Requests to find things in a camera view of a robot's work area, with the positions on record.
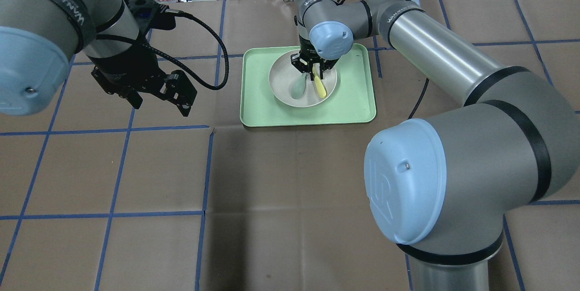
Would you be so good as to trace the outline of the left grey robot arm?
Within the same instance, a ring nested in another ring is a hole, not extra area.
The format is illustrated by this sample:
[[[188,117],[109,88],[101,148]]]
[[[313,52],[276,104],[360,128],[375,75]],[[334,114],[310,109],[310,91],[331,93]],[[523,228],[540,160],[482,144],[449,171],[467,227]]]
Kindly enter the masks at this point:
[[[179,60],[151,47],[150,29],[171,30],[176,18],[205,28],[224,55],[224,78],[219,85],[201,79]],[[118,95],[133,108],[141,93],[174,104],[188,116],[197,89],[225,87],[229,59],[224,42],[203,21],[155,0],[1,0],[1,112],[34,115],[52,101],[70,73],[71,58],[84,52],[94,64],[91,72],[104,92]]]

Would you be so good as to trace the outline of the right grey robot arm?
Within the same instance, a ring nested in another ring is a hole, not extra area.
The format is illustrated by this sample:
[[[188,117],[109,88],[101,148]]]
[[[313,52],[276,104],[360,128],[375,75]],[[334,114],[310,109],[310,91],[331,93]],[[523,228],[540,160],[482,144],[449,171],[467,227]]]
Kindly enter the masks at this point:
[[[415,291],[487,291],[504,215],[579,169],[579,120],[546,80],[506,66],[425,14],[418,0],[295,0],[296,68],[331,68],[379,35],[459,107],[382,130],[364,182],[377,226],[407,256]]]

